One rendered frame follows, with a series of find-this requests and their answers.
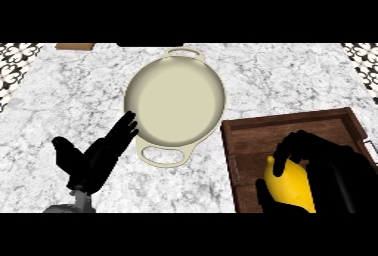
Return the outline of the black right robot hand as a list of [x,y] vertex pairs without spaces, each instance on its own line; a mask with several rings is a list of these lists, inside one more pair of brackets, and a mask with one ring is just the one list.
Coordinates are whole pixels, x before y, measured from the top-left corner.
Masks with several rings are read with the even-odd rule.
[[[378,174],[367,157],[351,146],[340,146],[299,130],[284,138],[272,157],[277,177],[284,173],[287,160],[306,169],[315,213],[378,213]],[[265,213],[309,213],[274,199],[265,178],[256,180],[256,189]]]

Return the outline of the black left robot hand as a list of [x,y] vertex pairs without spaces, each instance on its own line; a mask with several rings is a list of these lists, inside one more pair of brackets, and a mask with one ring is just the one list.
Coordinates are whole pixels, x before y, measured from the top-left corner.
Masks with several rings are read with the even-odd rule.
[[137,114],[129,111],[107,136],[94,142],[86,152],[82,152],[63,136],[54,138],[57,165],[70,175],[67,187],[72,190],[79,190],[88,195],[101,190],[119,158],[139,133],[137,126]]

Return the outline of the yellow lemon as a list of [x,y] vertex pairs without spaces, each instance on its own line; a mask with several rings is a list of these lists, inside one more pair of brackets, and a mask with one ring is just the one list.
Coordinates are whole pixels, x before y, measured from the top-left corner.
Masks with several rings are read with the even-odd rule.
[[284,173],[277,177],[274,174],[274,165],[275,158],[269,156],[265,181],[274,199],[280,203],[299,206],[309,213],[315,213],[317,209],[306,169],[292,160],[287,160]]

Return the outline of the brown wooden tray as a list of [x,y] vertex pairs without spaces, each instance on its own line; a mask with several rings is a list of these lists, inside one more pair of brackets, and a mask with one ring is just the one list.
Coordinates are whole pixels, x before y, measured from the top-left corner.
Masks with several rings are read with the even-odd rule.
[[351,107],[225,120],[221,130],[238,213],[264,212],[256,180],[265,175],[268,156],[292,132],[305,130],[331,142],[349,145],[378,171],[364,143],[368,135]]

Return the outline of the cream oval pot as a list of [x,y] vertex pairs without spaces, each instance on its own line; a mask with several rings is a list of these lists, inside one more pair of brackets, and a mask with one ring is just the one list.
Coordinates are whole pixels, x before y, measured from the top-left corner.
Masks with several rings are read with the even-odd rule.
[[[125,95],[125,111],[137,113],[141,160],[159,168],[182,166],[213,134],[225,109],[225,85],[203,52],[190,47],[168,49],[135,74]],[[154,162],[144,155],[150,147],[181,151],[182,160]]]

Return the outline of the brown wooden block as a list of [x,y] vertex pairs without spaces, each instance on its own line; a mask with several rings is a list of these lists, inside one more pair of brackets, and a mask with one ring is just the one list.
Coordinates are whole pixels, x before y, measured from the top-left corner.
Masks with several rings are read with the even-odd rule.
[[92,51],[97,43],[58,43],[57,49],[60,50],[82,50]]

